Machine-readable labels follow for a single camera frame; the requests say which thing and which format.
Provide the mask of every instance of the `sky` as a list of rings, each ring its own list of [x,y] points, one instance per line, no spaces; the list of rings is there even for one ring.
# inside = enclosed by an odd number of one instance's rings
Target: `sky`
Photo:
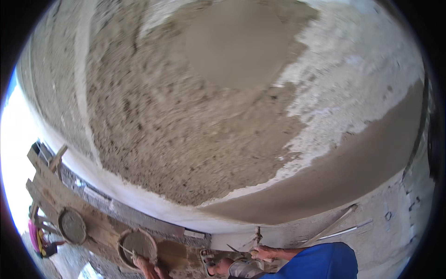
[[[10,85],[13,86],[12,93],[1,117],[1,169],[12,219],[18,232],[22,234],[28,231],[29,206],[33,202],[26,190],[26,181],[28,178],[33,180],[36,173],[26,155],[31,145],[39,138],[39,132],[17,83],[15,71]]]

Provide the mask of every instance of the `hand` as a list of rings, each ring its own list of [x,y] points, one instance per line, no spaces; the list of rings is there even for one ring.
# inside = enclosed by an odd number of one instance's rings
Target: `hand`
[[[135,256],[132,257],[132,259],[133,259],[133,264],[142,271],[148,271],[155,268],[155,266],[150,263],[150,260],[143,256],[136,254]]]
[[[254,247],[252,250],[257,251],[257,253],[253,253],[253,251],[251,252],[252,258],[258,258],[261,260],[264,260],[266,258],[276,258],[276,255],[279,251],[278,248],[271,248],[264,245]]]

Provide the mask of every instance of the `person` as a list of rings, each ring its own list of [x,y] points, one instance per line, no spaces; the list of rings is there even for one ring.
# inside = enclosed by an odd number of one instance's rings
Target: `person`
[[[49,258],[57,253],[57,246],[65,244],[65,241],[55,241],[48,242],[44,235],[42,229],[38,228],[32,223],[31,220],[28,221],[29,237],[31,238],[31,244],[33,245],[34,251],[40,258]]]
[[[201,258],[208,276],[229,275],[229,279],[353,279],[358,274],[355,252],[345,243],[323,243],[312,247],[281,249],[268,246],[254,248],[258,253],[254,259],[279,258],[289,261],[278,272],[267,273],[251,265],[247,260],[233,261],[223,258],[217,264],[210,250],[202,250]],[[171,279],[166,269],[150,264],[148,259],[138,256],[134,263],[146,279]]]

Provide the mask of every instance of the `pink clothing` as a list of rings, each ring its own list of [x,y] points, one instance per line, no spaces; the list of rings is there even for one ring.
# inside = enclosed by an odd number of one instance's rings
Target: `pink clothing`
[[[39,229],[38,227],[36,227],[31,220],[28,221],[28,228],[29,228],[29,237],[31,238],[31,243],[33,245],[34,251],[40,253],[39,250],[39,242],[37,240],[38,235],[37,235],[37,230]]]

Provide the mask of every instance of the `blue shirt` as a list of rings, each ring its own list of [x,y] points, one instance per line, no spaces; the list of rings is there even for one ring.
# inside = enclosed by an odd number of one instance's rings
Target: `blue shirt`
[[[277,273],[261,279],[353,279],[358,273],[355,252],[345,243],[323,243],[298,253]]]

